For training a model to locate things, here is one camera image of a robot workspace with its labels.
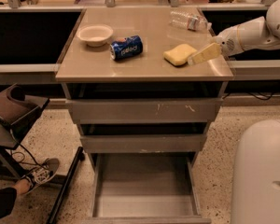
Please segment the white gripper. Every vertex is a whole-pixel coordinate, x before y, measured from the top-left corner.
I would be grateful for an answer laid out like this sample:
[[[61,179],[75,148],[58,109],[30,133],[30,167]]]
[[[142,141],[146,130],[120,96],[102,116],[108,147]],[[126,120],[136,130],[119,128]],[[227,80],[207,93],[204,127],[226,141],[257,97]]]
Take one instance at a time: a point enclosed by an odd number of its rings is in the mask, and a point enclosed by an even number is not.
[[[194,65],[215,59],[221,50],[227,56],[252,49],[270,48],[270,31],[263,16],[225,29],[213,38],[216,43],[196,51],[188,57],[188,64]]]

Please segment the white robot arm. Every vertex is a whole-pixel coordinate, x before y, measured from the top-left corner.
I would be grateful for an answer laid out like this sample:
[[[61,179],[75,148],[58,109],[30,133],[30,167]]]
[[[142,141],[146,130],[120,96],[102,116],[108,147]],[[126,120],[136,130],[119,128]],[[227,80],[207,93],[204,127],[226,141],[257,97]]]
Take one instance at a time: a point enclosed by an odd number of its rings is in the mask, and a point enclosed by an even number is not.
[[[193,174],[211,224],[280,224],[280,105],[229,97]]]

